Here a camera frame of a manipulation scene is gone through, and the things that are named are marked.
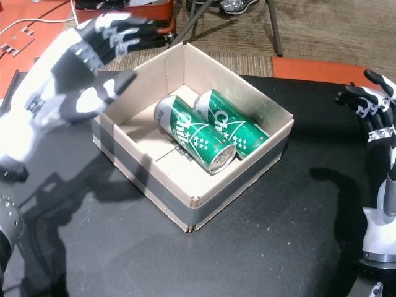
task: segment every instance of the aluminum can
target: aluminum can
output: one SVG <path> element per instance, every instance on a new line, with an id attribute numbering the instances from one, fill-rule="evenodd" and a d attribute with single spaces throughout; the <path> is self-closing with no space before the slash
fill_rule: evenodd
<path id="1" fill-rule="evenodd" d="M 154 117 L 210 174 L 224 169 L 236 154 L 235 145 L 176 95 L 169 95 L 158 102 Z"/>
<path id="2" fill-rule="evenodd" d="M 240 158 L 246 158 L 269 136 L 217 90 L 198 96 L 194 112 L 236 146 Z"/>

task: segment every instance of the black and white robotic hand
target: black and white robotic hand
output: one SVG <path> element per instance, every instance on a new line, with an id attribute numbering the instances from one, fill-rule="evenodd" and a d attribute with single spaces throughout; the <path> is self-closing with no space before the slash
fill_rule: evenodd
<path id="1" fill-rule="evenodd" d="M 352 108 L 367 133 L 362 205 L 367 219 L 363 259 L 349 297 L 380 297 L 396 272 L 396 84 L 371 70 L 364 76 L 382 92 L 346 86 L 336 100 Z"/>
<path id="2" fill-rule="evenodd" d="M 0 285 L 24 226 L 12 191 L 15 182 L 28 178 L 24 164 L 47 132 L 92 119 L 117 100 L 135 72 L 93 87 L 98 71 L 149 46 L 158 35 L 152 25 L 128 13 L 109 13 L 66 30 L 15 91 L 10 110 L 0 117 Z"/>

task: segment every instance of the carpet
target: carpet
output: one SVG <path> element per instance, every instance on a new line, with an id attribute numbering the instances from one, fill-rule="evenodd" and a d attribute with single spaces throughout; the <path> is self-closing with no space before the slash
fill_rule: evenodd
<path id="1" fill-rule="evenodd" d="M 396 80 L 396 2 L 394 0 L 277 0 L 283 56 L 340 62 Z M 177 31 L 189 18 L 186 0 L 176 0 Z M 241 75 L 273 76 L 272 28 L 264 0 L 245 14 L 228 17 L 210 8 L 186 41 Z M 165 48 L 132 53 L 108 66 L 136 67 Z"/>

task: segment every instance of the cardboard box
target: cardboard box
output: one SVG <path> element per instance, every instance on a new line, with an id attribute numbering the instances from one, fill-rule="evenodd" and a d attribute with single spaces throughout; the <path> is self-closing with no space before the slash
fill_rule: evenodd
<path id="1" fill-rule="evenodd" d="M 279 161 L 293 115 L 190 44 L 168 49 L 136 71 L 121 98 L 92 122 L 93 141 L 180 228 L 198 230 Z M 271 137 L 211 176 L 161 133 L 153 111 L 168 94 L 192 106 L 213 88 Z"/>

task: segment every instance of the black table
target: black table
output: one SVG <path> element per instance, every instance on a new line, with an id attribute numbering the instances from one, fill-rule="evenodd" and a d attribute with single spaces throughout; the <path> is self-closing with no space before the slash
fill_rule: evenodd
<path id="1" fill-rule="evenodd" d="M 345 296 L 366 227 L 358 120 L 333 103 L 339 85 L 245 78 L 295 126 L 281 161 L 198 232 L 144 198 L 89 123 L 46 138 L 16 189 L 27 230 L 6 296 Z"/>

